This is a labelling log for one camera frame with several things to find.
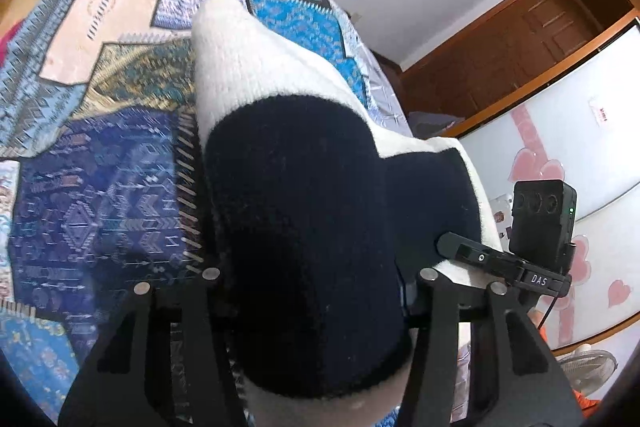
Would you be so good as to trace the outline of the white and navy knit sweater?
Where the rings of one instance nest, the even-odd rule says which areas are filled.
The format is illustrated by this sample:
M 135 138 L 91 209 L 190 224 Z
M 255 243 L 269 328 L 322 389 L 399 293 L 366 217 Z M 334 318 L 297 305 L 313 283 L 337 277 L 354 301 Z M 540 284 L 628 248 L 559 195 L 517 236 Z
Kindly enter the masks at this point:
M 488 281 L 435 249 L 447 232 L 499 246 L 480 177 L 458 141 L 375 124 L 333 65 L 239 0 L 206 0 L 192 43 L 250 413 L 261 426 L 374 425 L 400 403 L 413 351 L 397 257 Z

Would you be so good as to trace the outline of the brown wooden door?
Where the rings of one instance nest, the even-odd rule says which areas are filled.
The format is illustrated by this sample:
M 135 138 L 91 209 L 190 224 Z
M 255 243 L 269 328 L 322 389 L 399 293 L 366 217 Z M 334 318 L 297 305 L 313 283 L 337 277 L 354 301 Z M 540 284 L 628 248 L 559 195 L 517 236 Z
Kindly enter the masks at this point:
M 639 12 L 639 0 L 503 0 L 403 72 L 408 114 L 465 118 L 459 135 L 576 64 Z

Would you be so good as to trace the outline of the white wardrobe with pink hearts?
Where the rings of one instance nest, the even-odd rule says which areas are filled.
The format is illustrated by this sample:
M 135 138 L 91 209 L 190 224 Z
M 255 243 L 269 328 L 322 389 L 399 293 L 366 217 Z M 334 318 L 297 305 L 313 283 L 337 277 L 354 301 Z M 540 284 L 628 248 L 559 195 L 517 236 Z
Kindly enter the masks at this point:
M 461 142 L 496 211 L 521 180 L 561 179 L 577 192 L 572 289 L 538 305 L 549 315 L 552 348 L 582 343 L 638 313 L 638 20 Z

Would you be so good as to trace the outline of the blue patchwork bedspread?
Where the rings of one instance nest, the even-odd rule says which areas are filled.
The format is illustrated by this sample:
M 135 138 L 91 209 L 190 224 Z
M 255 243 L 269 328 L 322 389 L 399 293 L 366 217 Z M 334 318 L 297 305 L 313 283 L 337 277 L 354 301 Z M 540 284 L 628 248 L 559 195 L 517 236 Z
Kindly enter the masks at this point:
M 1 0 L 1 353 L 49 421 L 131 287 L 182 283 L 212 257 L 191 44 L 203 1 Z M 408 132 L 333 0 L 239 2 Z

